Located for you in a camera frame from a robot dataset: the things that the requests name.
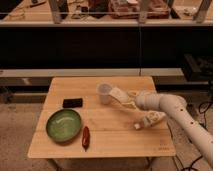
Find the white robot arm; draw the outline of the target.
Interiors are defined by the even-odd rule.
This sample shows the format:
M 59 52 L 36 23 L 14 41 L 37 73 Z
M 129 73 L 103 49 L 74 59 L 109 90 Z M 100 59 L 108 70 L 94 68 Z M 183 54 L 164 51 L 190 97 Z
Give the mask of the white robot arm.
M 183 97 L 147 91 L 142 91 L 131 97 L 126 92 L 119 90 L 115 98 L 122 105 L 135 105 L 140 110 L 161 111 L 167 114 L 181 126 L 201 155 L 213 168 L 213 135 L 190 116 Z

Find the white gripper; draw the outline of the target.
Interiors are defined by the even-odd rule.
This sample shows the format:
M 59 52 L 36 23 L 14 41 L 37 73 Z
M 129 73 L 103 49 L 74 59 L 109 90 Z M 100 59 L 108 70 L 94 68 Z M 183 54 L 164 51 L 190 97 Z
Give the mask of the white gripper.
M 116 97 L 120 104 L 126 108 L 136 109 L 137 106 L 140 110 L 158 110 L 161 95 L 158 93 L 142 91 L 135 97 L 129 95 L 125 91 L 117 89 Z M 149 111 L 145 116 L 134 123 L 134 128 L 136 130 L 149 128 L 161 122 L 165 116 L 166 114 L 164 112 Z

